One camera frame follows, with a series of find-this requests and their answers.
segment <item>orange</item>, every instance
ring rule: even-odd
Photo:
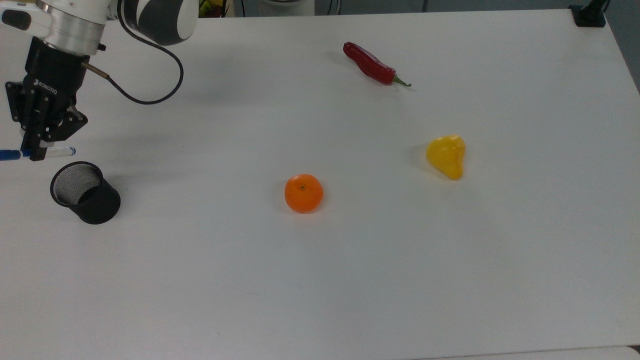
[[[315,176],[300,174],[290,178],[284,186],[287,205],[298,213],[310,213],[322,201],[324,191]]]

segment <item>black mesh cup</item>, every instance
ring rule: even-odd
[[[120,209],[120,194],[107,183],[97,166],[85,161],[68,164],[58,171],[51,180],[51,197],[87,224],[103,224]]]

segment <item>pepper stem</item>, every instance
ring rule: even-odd
[[[394,83],[399,83],[400,85],[404,85],[408,88],[411,87],[411,84],[407,84],[404,81],[400,80],[400,78],[397,75],[394,75],[394,79],[392,80]]]

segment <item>floor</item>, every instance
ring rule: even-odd
[[[243,0],[247,17],[259,16],[258,2]],[[326,15],[337,0],[316,0],[316,15]],[[588,0],[428,0],[428,12],[485,10],[563,9],[570,4],[588,4]],[[343,0],[342,14],[421,12],[423,0]],[[640,89],[640,0],[611,0],[607,20],[627,61],[631,76]]]

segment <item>white table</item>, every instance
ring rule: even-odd
[[[0,28],[2,81],[29,38]],[[365,77],[352,41],[411,89]],[[171,59],[113,23],[92,63],[145,99]],[[640,342],[640,96],[569,10],[216,19],[140,106],[87,73],[75,158],[0,164],[0,357],[413,359]],[[18,127],[0,102],[0,140]],[[465,175],[424,159],[459,133]],[[55,171],[120,192],[82,223]],[[288,177],[326,191],[313,214]]]

